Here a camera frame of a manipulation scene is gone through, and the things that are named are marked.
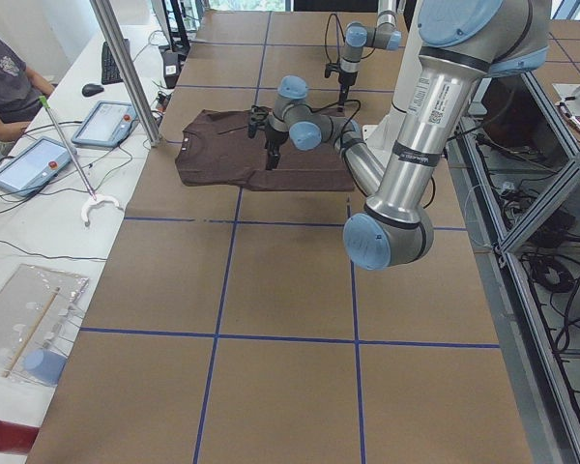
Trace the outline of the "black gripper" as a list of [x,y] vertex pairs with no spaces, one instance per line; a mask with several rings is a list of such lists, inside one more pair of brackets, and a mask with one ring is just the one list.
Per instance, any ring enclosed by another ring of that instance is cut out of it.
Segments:
[[265,128],[265,147],[267,149],[266,169],[275,170],[280,161],[280,147],[286,142],[286,132]]
[[338,112],[340,113],[344,112],[345,104],[347,103],[348,100],[350,87],[356,84],[357,77],[358,77],[357,72],[347,72],[345,70],[339,70],[338,82],[340,84],[340,89],[337,102]]

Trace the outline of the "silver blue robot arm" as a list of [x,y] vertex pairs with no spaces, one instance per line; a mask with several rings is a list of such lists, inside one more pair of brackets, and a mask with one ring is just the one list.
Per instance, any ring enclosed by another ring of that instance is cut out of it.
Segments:
[[547,1],[425,1],[415,11],[420,73],[386,162],[380,162],[349,119],[319,114],[305,82],[284,77],[265,124],[267,165],[279,149],[335,146],[366,200],[344,225],[350,259],[382,270],[422,258],[433,243],[421,198],[477,83],[539,68],[548,50]]
[[366,26],[357,21],[348,24],[344,46],[337,60],[339,111],[345,106],[349,91],[356,83],[363,50],[366,47],[383,50],[399,48],[402,33],[397,27],[397,17],[404,13],[405,6],[405,1],[379,1],[375,26]]

